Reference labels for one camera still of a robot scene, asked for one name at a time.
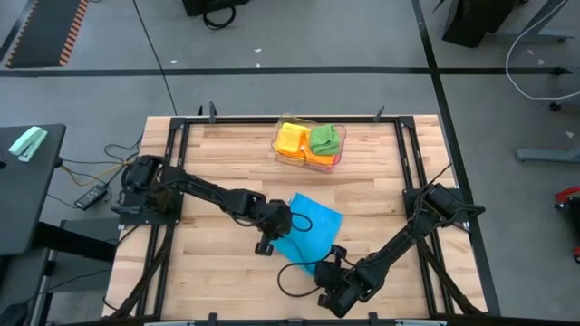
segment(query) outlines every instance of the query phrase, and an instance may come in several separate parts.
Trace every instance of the wooden table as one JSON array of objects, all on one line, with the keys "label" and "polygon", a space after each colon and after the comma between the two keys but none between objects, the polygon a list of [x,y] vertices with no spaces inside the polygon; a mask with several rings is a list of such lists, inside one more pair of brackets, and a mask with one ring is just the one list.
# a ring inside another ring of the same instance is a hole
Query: wooden table
[{"label": "wooden table", "polygon": [[[434,115],[414,118],[427,179],[431,179],[449,164],[439,120]],[[141,154],[163,155],[169,120],[147,120]],[[343,213],[335,242],[348,249],[350,261],[357,261],[380,249],[406,224],[401,197],[404,182],[392,124],[344,126],[348,135],[343,158],[332,174],[277,162],[270,144],[274,124],[194,125],[189,131],[185,169],[222,187],[248,188],[268,198],[288,199],[299,192]],[[411,153],[409,135],[405,138]],[[439,182],[455,185],[450,170]],[[107,293],[107,302],[113,306],[122,303],[140,278],[149,235],[150,227],[142,225],[118,249]],[[278,290],[276,275],[288,262],[276,252],[271,257],[255,255],[259,238],[255,228],[239,227],[216,206],[185,197],[173,240],[162,319],[206,320],[210,312],[217,312],[220,320],[334,319],[316,305],[319,293],[295,299]],[[472,303],[485,311],[468,235],[449,227],[440,229],[440,241],[449,274]],[[442,311],[439,282],[434,273],[431,277]],[[297,268],[286,270],[282,282],[289,292],[314,288],[313,278]],[[152,284],[148,312],[152,311],[156,281]],[[368,312],[378,312],[380,318],[428,316],[414,248],[391,268],[374,298],[356,303],[345,318],[366,319]],[[110,313],[105,307],[103,314]]]}]

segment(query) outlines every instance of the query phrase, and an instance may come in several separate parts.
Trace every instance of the white cable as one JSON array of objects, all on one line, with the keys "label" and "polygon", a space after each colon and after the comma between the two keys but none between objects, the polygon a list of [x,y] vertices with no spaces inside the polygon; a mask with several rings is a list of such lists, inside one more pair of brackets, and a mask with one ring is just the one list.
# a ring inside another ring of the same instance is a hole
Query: white cable
[{"label": "white cable", "polygon": [[519,42],[519,40],[524,37],[529,31],[533,30],[534,28],[536,28],[536,26],[538,26],[539,24],[542,24],[542,22],[544,22],[548,17],[550,17],[553,13],[555,13],[558,9],[560,9],[563,5],[565,5],[568,1],[564,0],[562,1],[562,3],[560,3],[560,5],[557,5],[556,8],[554,8],[554,10],[552,10],[550,12],[550,14],[547,14],[544,18],[540,19],[539,21],[537,21],[535,24],[533,24],[530,28],[526,29],[517,39],[516,41],[511,45],[511,48],[509,48],[509,51],[507,52],[507,58],[506,58],[506,75],[509,78],[509,81],[511,83],[514,84],[514,86],[516,86],[516,89],[524,96],[526,96],[527,98],[529,98],[530,100],[546,100],[546,101],[560,101],[560,100],[565,100],[565,99],[569,99],[572,97],[575,97],[577,95],[580,95],[580,91],[575,92],[573,94],[569,94],[566,96],[561,96],[558,98],[548,98],[548,97],[533,97],[530,95],[527,95],[524,91],[522,91],[522,89],[519,88],[519,86],[517,86],[516,82],[511,78],[511,76],[509,75],[509,57],[511,56],[511,52],[514,50],[514,47],[516,47],[517,42]]}]

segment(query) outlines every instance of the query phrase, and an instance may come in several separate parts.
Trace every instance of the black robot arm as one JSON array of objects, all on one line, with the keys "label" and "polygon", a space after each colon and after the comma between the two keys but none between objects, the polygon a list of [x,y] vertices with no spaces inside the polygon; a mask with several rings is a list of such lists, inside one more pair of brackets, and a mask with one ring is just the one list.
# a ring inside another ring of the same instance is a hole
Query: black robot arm
[{"label": "black robot arm", "polygon": [[[323,261],[316,264],[314,280],[325,290],[318,304],[331,310],[337,317],[344,317],[357,301],[369,301],[384,285],[389,268],[434,228],[452,225],[460,215],[473,216],[484,211],[485,208],[481,206],[465,205],[442,185],[428,185],[418,196],[415,212],[407,225],[381,250],[369,254],[356,264],[350,264],[351,268],[346,269],[341,267],[346,249],[334,245],[331,250],[331,254],[336,257],[334,262]],[[470,310],[472,307],[469,302],[463,306]]]},{"label": "black robot arm", "polygon": [[115,207],[119,214],[139,214],[143,211],[167,215],[178,209],[173,198],[185,193],[213,203],[241,226],[255,226],[262,232],[255,253],[271,255],[271,240],[290,233],[292,213],[283,200],[266,202],[263,194],[247,189],[225,189],[188,174],[183,168],[172,167],[155,156],[136,159],[123,178],[127,195],[139,196],[140,206]]}]

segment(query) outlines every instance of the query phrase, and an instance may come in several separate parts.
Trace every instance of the blue cloth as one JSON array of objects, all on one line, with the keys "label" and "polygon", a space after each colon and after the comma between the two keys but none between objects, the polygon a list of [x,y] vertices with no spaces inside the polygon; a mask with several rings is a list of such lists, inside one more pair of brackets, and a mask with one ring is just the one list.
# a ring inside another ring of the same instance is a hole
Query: blue cloth
[{"label": "blue cloth", "polygon": [[[290,210],[308,216],[312,220],[312,229],[300,232],[293,227],[289,235],[272,242],[274,248],[292,263],[314,262],[326,256],[341,227],[343,215],[301,194],[292,199]],[[300,229],[310,226],[305,218],[296,215],[292,223]],[[300,267],[311,275],[314,273],[314,264]]]}]

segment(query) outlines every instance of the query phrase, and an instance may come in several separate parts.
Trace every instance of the gray floor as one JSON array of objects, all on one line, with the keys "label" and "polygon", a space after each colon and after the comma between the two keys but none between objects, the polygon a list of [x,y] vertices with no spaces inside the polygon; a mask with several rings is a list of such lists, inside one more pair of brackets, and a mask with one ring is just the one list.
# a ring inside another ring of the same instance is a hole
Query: gray floor
[{"label": "gray floor", "polygon": [[[443,42],[448,12],[421,0],[440,67],[501,67],[509,43],[486,38],[475,50]],[[518,8],[503,29],[522,28],[544,1]],[[150,37],[165,68],[296,66],[426,67],[411,3],[407,0],[253,0],[239,8],[231,28],[213,32],[187,18],[171,0],[138,0]],[[0,2],[0,40],[24,0]],[[580,2],[571,1],[552,23],[580,35]],[[580,65],[580,40],[524,44],[514,52],[518,67]],[[131,0],[90,4],[68,66],[59,69],[156,69],[157,64]],[[502,313],[580,321],[580,282],[571,248],[578,244],[566,220],[553,209],[554,193],[576,185],[576,166],[526,163],[517,147],[568,149],[580,142],[580,107],[561,112],[522,97],[505,76],[443,76],[443,86],[476,201]],[[571,76],[519,75],[536,95],[580,88]],[[214,101],[220,114],[439,113],[429,75],[302,74],[170,76],[179,114],[196,114]],[[62,156],[102,159],[102,147],[132,144],[147,116],[173,110],[159,76],[0,78],[0,126],[61,122],[67,125]],[[566,132],[575,134],[572,138]],[[97,173],[102,167],[71,166]],[[50,193],[72,202],[82,194],[57,171]],[[47,200],[42,219],[112,216],[111,204],[85,213]],[[100,313],[103,292],[59,295],[51,321],[86,321]]]}]

